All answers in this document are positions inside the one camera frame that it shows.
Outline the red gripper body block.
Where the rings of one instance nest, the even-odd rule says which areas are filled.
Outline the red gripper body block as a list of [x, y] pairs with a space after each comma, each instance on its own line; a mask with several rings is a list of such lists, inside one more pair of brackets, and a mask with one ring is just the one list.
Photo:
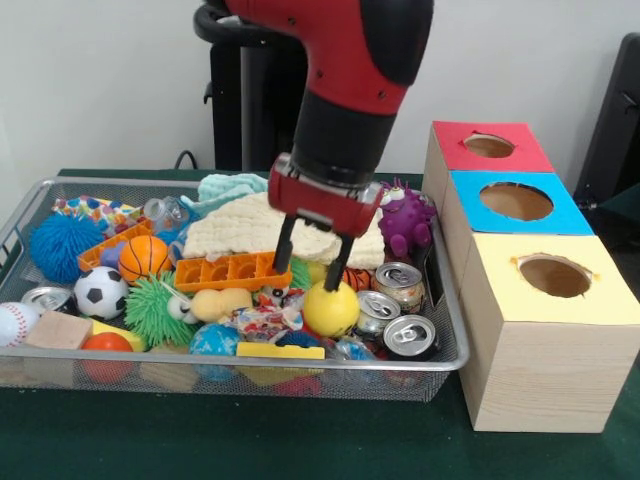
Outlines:
[[342, 188], [315, 181], [294, 166], [289, 154], [277, 157], [268, 179], [272, 208], [347, 236], [362, 236], [369, 229], [383, 193], [377, 182]]

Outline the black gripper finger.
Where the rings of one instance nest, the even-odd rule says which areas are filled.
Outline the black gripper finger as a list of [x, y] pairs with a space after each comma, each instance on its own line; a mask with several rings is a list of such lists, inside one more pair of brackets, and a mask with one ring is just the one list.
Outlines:
[[339, 234], [341, 241], [338, 256], [330, 263], [327, 276], [324, 281], [324, 289], [328, 292], [338, 291], [342, 281], [344, 270], [347, 266], [354, 238], [345, 234]]
[[288, 270], [293, 250], [291, 235], [295, 222], [295, 216], [286, 215], [284, 218], [273, 260], [273, 268], [278, 273], [285, 273]]

